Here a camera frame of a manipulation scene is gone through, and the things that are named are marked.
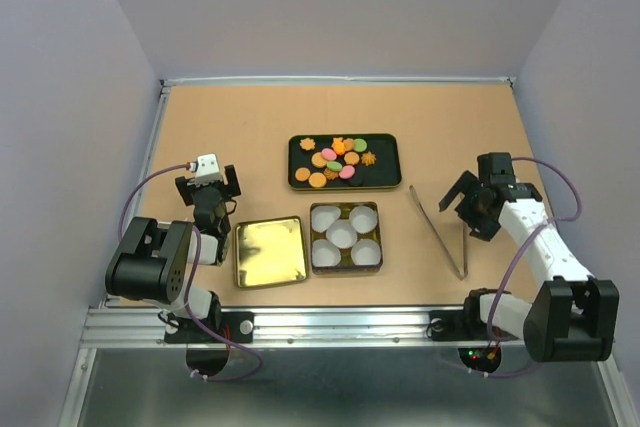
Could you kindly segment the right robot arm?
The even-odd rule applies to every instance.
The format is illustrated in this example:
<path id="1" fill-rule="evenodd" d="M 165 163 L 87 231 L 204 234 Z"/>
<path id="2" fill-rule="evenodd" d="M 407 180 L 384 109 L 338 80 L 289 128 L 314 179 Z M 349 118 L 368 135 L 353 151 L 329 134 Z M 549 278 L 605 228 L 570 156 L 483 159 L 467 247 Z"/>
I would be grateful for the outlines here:
<path id="1" fill-rule="evenodd" d="M 438 207 L 454 208 L 480 240 L 506 231 L 518 247 L 507 270 L 526 261 L 538 285 L 533 302 L 507 293 L 504 283 L 471 291 L 460 313 L 466 334 L 495 338 L 502 331 L 523 340 L 538 363 L 609 358 L 619 291 L 612 281 L 597 279 L 571 252 L 533 184 L 519 182 L 510 171 L 481 176 L 465 171 Z"/>

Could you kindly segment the green round cookie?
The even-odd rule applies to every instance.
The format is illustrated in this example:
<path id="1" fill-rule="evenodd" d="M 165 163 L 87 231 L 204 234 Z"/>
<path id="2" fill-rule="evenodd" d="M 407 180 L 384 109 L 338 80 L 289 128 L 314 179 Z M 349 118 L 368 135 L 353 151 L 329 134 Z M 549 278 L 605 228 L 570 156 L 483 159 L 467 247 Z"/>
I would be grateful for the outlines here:
<path id="1" fill-rule="evenodd" d="M 358 153 L 365 152 L 367 147 L 368 147 L 368 144 L 365 139 L 356 138 L 354 140 L 353 150 L 355 152 L 358 152 Z"/>

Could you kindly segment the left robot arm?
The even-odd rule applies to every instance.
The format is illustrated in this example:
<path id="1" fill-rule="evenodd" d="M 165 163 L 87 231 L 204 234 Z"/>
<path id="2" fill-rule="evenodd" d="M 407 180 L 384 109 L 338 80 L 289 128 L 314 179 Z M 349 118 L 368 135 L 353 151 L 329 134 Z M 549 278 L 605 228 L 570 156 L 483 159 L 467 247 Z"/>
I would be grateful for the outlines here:
<path id="1" fill-rule="evenodd" d="M 167 225 L 136 216 L 125 224 L 134 197 L 150 180 L 187 170 L 175 184 L 191 221 Z M 119 244 L 105 274 L 105 288 L 114 296 L 149 302 L 167 313 L 165 323 L 180 330 L 186 326 L 199 340 L 215 339 L 222 329 L 221 304 L 212 291 L 195 285 L 201 265 L 221 265 L 231 241 L 230 216 L 241 189 L 233 165 L 220 171 L 211 157 L 161 169 L 145 177 L 126 200 L 118 225 Z"/>

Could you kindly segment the metal tongs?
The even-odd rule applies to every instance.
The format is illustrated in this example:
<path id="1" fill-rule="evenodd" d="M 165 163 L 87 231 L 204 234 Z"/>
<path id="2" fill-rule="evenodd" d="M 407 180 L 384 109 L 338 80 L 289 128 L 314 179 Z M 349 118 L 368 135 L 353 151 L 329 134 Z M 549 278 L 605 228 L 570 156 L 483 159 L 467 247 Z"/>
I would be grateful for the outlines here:
<path id="1" fill-rule="evenodd" d="M 469 275 L 466 225 L 461 221 L 437 223 L 423 206 L 415 187 L 410 185 L 408 191 L 426 226 L 434 235 L 447 267 L 457 280 L 466 280 Z"/>

